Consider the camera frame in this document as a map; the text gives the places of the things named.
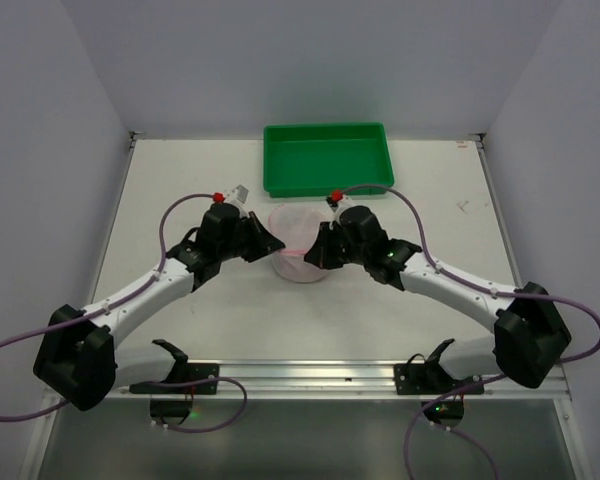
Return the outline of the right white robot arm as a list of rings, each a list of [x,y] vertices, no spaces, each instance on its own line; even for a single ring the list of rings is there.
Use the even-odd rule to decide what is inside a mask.
[[[486,329],[482,338],[443,341],[421,364],[397,366],[406,382],[401,393],[442,394],[489,375],[536,389],[571,341],[542,286],[529,282],[515,289],[478,277],[464,280],[428,259],[421,246],[389,237],[364,206],[321,223],[304,259],[321,270],[360,265],[376,282],[437,301]]]

